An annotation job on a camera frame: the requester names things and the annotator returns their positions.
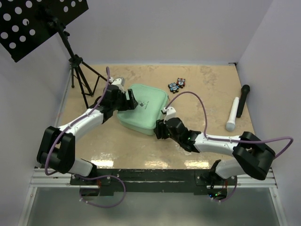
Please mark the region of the mint green medicine case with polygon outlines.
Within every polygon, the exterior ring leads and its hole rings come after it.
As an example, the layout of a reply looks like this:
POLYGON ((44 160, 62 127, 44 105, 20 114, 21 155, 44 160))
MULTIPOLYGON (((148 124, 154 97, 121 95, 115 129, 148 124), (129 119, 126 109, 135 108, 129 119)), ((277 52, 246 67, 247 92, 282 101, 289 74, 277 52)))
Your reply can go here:
POLYGON ((118 112, 117 118, 122 126, 152 136, 156 121, 161 119, 161 110, 167 105, 168 94, 162 89, 137 83, 130 89, 138 106, 134 110, 118 112))

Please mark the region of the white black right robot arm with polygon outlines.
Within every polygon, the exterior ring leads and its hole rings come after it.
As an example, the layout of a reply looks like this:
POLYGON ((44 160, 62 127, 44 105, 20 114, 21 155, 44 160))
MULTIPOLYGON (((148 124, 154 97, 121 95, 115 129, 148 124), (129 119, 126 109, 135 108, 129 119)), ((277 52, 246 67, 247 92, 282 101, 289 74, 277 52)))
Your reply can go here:
POLYGON ((269 146, 251 132, 234 137, 205 135, 200 131, 187 129, 179 118, 157 120, 154 133, 157 139, 174 140, 187 152, 211 152, 230 156, 229 160, 216 160, 204 175, 204 178, 215 185, 243 174, 265 180, 276 156, 269 146))

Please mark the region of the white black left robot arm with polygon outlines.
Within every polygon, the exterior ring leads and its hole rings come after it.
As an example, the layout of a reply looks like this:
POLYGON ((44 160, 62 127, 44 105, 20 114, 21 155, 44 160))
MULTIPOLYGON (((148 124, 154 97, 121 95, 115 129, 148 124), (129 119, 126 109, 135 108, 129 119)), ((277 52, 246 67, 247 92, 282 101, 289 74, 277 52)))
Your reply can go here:
POLYGON ((132 89, 123 91, 117 85, 108 85, 103 94, 96 99, 81 116, 73 121, 55 128, 45 129, 37 162, 45 166, 45 174, 51 175, 48 168, 62 174, 80 175, 87 185, 97 181, 96 166, 86 160, 75 157, 76 142, 95 127, 104 124, 114 111, 134 110, 138 102, 132 89))

